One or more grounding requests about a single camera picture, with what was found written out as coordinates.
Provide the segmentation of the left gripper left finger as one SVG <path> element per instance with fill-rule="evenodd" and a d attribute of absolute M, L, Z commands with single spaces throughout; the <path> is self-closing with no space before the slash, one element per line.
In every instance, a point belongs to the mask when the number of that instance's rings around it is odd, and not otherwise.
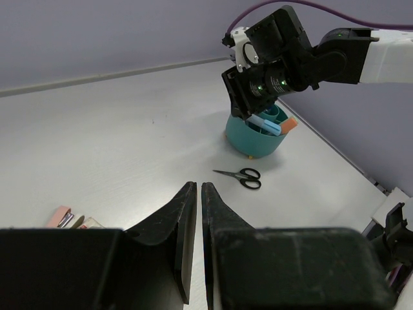
<path fill-rule="evenodd" d="M 182 309 L 197 185 L 127 230 L 3 229 L 2 309 Z"/>

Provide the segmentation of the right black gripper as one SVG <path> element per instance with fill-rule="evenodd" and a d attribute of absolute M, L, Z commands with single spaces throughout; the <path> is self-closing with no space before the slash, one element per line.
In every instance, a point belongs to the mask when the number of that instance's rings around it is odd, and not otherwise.
<path fill-rule="evenodd" d="M 259 57 L 258 65 L 238 72 L 236 64 L 221 75 L 233 117 L 248 119 L 278 97 L 301 92 L 311 85 L 304 65 L 313 60 L 313 48 L 295 10 L 282 6 L 247 30 Z"/>

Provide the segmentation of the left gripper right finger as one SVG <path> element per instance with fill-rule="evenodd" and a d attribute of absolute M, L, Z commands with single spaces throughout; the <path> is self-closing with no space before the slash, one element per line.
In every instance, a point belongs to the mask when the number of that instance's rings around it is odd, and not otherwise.
<path fill-rule="evenodd" d="M 371 244 L 342 227 L 256 229 L 201 187 L 209 309 L 393 309 Z"/>

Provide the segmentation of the orange highlighter marker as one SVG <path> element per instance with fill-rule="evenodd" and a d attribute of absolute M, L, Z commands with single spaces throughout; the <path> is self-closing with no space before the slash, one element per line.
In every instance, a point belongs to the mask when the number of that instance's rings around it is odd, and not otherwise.
<path fill-rule="evenodd" d="M 281 127 L 281 135 L 288 134 L 292 129 L 294 129 L 297 126 L 298 122 L 294 117 L 290 117 L 280 123 Z"/>

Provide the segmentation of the black handled scissors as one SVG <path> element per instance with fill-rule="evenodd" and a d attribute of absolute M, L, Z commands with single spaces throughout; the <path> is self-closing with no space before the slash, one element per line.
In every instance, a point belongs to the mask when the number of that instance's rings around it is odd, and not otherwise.
<path fill-rule="evenodd" d="M 261 188 L 261 174 L 255 169 L 243 168 L 239 172 L 214 170 L 214 172 L 237 179 L 244 188 L 250 190 L 258 190 Z"/>

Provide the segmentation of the blue highlighter marker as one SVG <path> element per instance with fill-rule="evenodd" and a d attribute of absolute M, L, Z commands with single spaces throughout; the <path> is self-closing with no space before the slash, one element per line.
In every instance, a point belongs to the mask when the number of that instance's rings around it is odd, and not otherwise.
<path fill-rule="evenodd" d="M 259 128 L 273 134 L 274 136 L 281 135 L 281 126 L 267 119 L 263 119 L 255 114 L 251 115 L 247 121 Z"/>

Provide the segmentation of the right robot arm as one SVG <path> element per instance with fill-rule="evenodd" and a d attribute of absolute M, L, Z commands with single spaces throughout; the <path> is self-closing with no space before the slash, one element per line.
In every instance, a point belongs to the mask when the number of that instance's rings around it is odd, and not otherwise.
<path fill-rule="evenodd" d="M 235 64 L 222 75 L 233 117 L 248 119 L 279 97 L 320 83 L 411 83 L 412 27 L 356 22 L 311 45 L 285 5 L 250 27 L 232 23 L 222 43 Z"/>

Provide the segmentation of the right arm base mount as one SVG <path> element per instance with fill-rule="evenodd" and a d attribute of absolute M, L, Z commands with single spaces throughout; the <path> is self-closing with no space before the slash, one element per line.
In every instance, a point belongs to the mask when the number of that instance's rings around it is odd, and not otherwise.
<path fill-rule="evenodd" d="M 386 272 L 400 265 L 412 265 L 412 231 L 403 215 L 405 206 L 406 203 L 399 202 L 387 214 L 384 227 L 375 223 L 363 232 Z"/>

